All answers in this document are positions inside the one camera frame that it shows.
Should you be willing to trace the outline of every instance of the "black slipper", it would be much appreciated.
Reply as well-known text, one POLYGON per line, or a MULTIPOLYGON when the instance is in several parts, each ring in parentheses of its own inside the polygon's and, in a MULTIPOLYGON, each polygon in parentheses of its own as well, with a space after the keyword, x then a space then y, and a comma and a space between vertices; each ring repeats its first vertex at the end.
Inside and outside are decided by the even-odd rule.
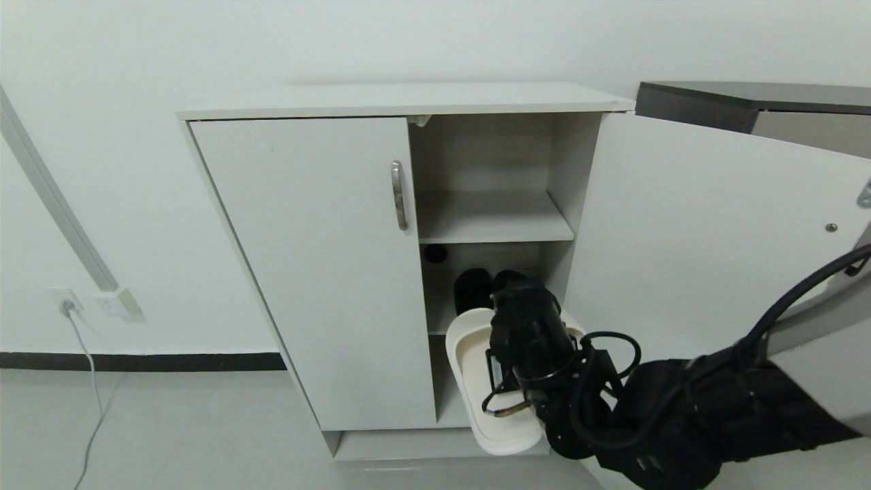
POLYGON ((493 292, 493 278, 486 269, 469 269, 454 282, 454 305, 456 314, 474 308, 493 308, 490 294, 493 292))
POLYGON ((501 291, 505 289, 509 282, 520 281, 521 279, 526 279, 526 276, 515 270, 503 270, 496 274, 496 278, 493 280, 493 292, 501 291))

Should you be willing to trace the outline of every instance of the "metal door handle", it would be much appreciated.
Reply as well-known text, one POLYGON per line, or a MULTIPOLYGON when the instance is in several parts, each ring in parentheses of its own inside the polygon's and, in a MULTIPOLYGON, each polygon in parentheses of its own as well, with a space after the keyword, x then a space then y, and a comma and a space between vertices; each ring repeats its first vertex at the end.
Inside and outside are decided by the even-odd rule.
POLYGON ((399 229, 408 229, 408 218, 405 216, 405 199, 402 198, 402 163, 394 160, 390 164, 390 179, 393 181, 393 201, 396 205, 396 221, 399 229))

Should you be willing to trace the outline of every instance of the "white cabinet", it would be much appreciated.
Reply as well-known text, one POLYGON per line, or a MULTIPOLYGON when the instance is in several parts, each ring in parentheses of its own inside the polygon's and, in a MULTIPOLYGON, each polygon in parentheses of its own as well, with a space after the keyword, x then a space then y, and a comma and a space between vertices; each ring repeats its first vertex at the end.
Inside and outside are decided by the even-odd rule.
POLYGON ((587 330, 691 357, 865 230, 871 161, 615 113, 633 104, 571 84, 324 85, 179 113, 291 373, 345 432, 337 459, 479 454, 441 337, 465 269, 539 275, 587 330), (447 260, 424 260, 431 244, 447 260))

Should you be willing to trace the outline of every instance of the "robotic arm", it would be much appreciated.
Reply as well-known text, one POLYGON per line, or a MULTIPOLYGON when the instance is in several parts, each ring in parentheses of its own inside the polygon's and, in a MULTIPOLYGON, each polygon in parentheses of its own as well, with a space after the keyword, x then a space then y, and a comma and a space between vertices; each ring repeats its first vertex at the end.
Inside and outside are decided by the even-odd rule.
POLYGON ((624 334, 599 331, 573 339, 556 298, 540 280, 511 282, 494 296, 490 349, 509 373, 494 393, 514 386, 525 401, 490 411, 491 394, 482 408, 507 417, 531 406, 555 452, 568 459, 595 457, 645 490, 705 488, 723 462, 860 437, 767 353, 870 318, 871 296, 865 295, 871 293, 871 276, 859 276, 869 257, 871 245, 865 245, 818 269, 731 347, 643 364, 641 347, 624 334), (829 290, 793 306, 832 276, 839 278, 829 290), (782 333, 772 337, 773 331, 782 333), (593 346, 597 337, 632 344, 631 365, 618 371, 607 350, 593 346))

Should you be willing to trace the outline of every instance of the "white cable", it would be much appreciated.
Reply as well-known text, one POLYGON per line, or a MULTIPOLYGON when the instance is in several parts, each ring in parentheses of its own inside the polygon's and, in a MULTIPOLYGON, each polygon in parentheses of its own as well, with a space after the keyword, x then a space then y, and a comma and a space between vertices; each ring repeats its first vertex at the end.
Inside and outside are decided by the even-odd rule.
POLYGON ((82 484, 82 480, 84 479, 84 474, 88 472, 88 459, 91 457, 91 445, 94 443, 94 438, 97 436, 97 431, 100 430, 100 426, 103 424, 103 418, 105 417, 105 413, 103 412, 103 403, 100 401, 100 392, 97 391, 97 369, 94 367, 94 358, 91 357, 91 353, 88 352, 88 348, 84 346, 84 342, 82 342, 82 335, 78 333, 78 327, 76 326, 76 322, 72 319, 71 311, 73 311, 74 309, 76 309, 76 306, 72 304, 72 302, 64 301, 61 304, 60 312, 61 314, 66 316, 68 320, 70 320, 70 324, 72 325, 72 331, 76 332, 76 339, 78 339, 78 345, 82 348, 84 356, 88 358, 88 363, 91 365, 91 385, 94 387, 94 398, 97 399, 97 408, 100 411, 100 418, 97 420, 97 426, 94 427, 94 432, 91 433, 91 438, 88 439, 88 446, 84 449, 84 464, 82 466, 82 474, 79 475, 78 481, 73 487, 73 490, 78 490, 78 486, 82 484))

